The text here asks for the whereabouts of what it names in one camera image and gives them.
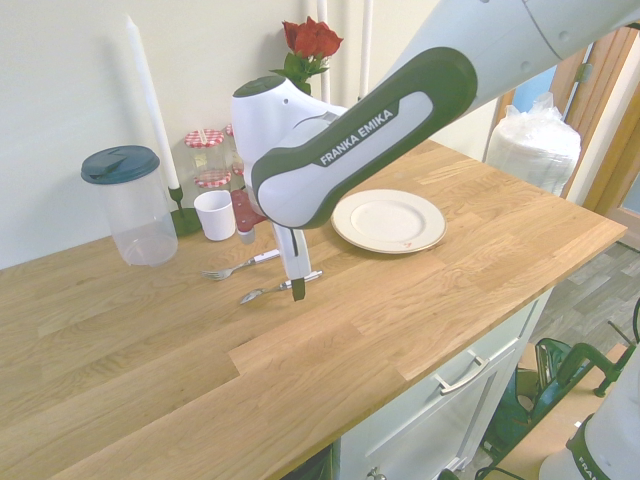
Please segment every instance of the glass jar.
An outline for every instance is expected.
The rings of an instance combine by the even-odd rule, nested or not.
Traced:
[[[231,124],[227,125],[224,131],[227,134],[227,165],[230,165],[231,168],[232,190],[238,190],[244,187],[244,162],[238,155],[236,139],[233,136],[233,126]]]
[[[224,134],[214,129],[195,130],[184,138],[193,161],[193,180],[200,193],[230,190],[231,171],[223,147]]]

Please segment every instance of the drawer handle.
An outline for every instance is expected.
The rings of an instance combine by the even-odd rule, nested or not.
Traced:
[[[442,389],[440,390],[440,395],[448,395],[455,392],[456,390],[460,390],[468,383],[471,383],[478,375],[480,375],[484,371],[485,368],[487,368],[490,362],[489,359],[483,360],[477,355],[474,356],[474,361],[478,364],[478,369],[475,372],[467,375],[466,377],[463,377],[458,383],[454,383],[453,385],[449,385],[442,379],[440,375],[436,373],[433,378],[435,378],[442,387]]]

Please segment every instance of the red object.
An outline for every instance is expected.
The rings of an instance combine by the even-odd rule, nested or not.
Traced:
[[[338,51],[342,38],[324,23],[315,22],[307,17],[306,23],[297,25],[291,22],[282,22],[284,35],[289,48],[301,57],[330,57]]]
[[[200,139],[200,134],[197,130],[190,132],[184,137],[184,143],[189,148],[209,148],[215,147],[216,145],[220,145],[224,140],[224,134],[218,130],[213,130],[211,128],[207,128],[204,130],[204,136],[206,137],[206,142],[202,143]]]
[[[231,172],[228,170],[207,170],[194,177],[193,181],[201,188],[222,187],[231,181]]]
[[[249,232],[255,225],[267,219],[267,217],[263,217],[253,211],[246,190],[234,190],[231,192],[231,203],[233,203],[233,213],[236,216],[236,225],[239,232]]]

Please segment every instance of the white cup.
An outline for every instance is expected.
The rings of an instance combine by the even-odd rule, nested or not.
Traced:
[[[219,242],[231,237],[236,231],[231,194],[226,190],[205,192],[193,202],[202,224],[204,236]]]

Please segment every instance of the white plate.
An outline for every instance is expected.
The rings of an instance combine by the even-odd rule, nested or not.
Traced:
[[[433,203],[398,190],[367,190],[346,197],[333,211],[331,223],[346,241],[380,253],[429,248],[447,229]]]

